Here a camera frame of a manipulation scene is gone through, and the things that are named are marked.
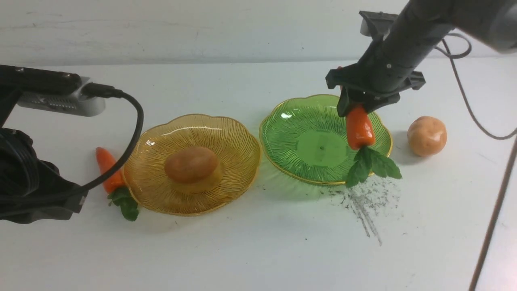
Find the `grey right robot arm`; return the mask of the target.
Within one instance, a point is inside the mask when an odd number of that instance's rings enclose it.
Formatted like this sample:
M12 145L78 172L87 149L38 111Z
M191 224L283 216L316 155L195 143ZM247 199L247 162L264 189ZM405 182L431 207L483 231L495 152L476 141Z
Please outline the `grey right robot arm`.
M516 7L515 0L410 0L397 15L360 11L370 45L355 64L326 76L329 89L342 87L338 116L359 104L370 113L419 90L425 78L417 66L455 28L499 53L515 52Z

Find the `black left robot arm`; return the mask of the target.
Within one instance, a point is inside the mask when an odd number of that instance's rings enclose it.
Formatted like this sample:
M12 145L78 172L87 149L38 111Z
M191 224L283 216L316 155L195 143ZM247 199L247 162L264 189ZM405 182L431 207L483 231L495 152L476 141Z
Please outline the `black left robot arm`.
M0 131L0 193L4 198L40 198L68 192L78 184L65 180L57 166L39 160L33 140L19 130ZM69 198L44 203L14 203L1 201L0 219L17 224L30 224L43 219L69 220L80 213L88 191Z

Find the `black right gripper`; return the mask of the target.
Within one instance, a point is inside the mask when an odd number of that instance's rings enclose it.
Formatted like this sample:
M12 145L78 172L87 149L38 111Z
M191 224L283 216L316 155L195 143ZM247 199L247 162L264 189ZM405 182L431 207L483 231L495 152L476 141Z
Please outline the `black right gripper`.
M383 40L374 40L355 64L329 70L328 88L343 86L336 107L338 116L346 117L358 106L369 114L397 103L401 92L425 85L423 73L390 60L383 48Z

